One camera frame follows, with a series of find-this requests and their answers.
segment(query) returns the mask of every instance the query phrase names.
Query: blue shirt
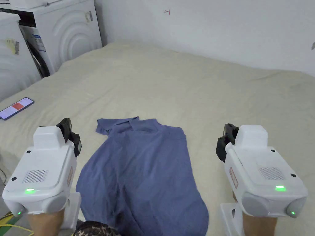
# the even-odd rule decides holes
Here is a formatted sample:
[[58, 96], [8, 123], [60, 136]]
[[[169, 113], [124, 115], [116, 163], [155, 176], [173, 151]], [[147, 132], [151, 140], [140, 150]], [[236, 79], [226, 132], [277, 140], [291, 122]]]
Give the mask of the blue shirt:
[[138, 117], [97, 123], [108, 139], [77, 182], [85, 219], [124, 236], [204, 236], [209, 215], [183, 130]]

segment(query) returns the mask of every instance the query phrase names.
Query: phone screen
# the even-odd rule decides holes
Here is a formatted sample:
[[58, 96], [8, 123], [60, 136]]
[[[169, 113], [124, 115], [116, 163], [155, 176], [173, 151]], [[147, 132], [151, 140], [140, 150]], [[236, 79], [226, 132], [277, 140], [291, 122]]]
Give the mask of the phone screen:
[[34, 101], [30, 100], [29, 98], [23, 98], [17, 103], [14, 103], [6, 109], [0, 111], [0, 118], [3, 120], [7, 120], [33, 103]]

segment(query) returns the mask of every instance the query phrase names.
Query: hand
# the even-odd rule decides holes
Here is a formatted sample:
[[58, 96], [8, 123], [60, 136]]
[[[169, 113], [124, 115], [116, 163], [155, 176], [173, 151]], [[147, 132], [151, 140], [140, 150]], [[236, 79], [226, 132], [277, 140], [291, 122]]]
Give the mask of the hand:
[[53, 214], [27, 215], [35, 236], [57, 236], [63, 222], [65, 210]]
[[246, 236], [274, 236], [278, 218], [253, 217], [243, 212], [243, 229]]

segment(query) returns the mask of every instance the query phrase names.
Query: mattress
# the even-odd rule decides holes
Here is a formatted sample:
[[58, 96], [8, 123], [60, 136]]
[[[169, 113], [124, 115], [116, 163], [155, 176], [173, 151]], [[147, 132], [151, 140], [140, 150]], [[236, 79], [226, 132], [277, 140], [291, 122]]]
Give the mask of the mattress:
[[106, 140], [99, 118], [139, 116], [181, 127], [197, 188], [210, 214], [207, 235], [224, 235], [220, 203], [233, 202], [232, 189], [215, 153], [226, 123], [260, 124], [274, 146], [304, 181], [309, 197], [297, 219], [280, 218], [276, 235], [313, 235], [315, 227], [315, 78], [290, 71], [260, 70], [166, 49], [120, 43], [86, 53], [58, 73], [2, 101], [0, 109], [29, 97], [35, 103], [0, 120], [0, 158], [9, 174], [38, 126], [71, 118], [83, 144], [80, 170]]

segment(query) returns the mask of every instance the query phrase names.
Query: washing machine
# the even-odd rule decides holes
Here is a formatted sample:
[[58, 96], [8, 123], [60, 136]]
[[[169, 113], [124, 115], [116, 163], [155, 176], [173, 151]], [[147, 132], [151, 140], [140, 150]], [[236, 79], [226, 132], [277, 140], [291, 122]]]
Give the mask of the washing machine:
[[0, 11], [20, 16], [27, 41], [44, 59], [50, 74], [63, 62], [102, 47], [94, 0], [60, 0], [31, 9], [5, 4]]
[[0, 101], [41, 80], [23, 34], [19, 15], [0, 12]]

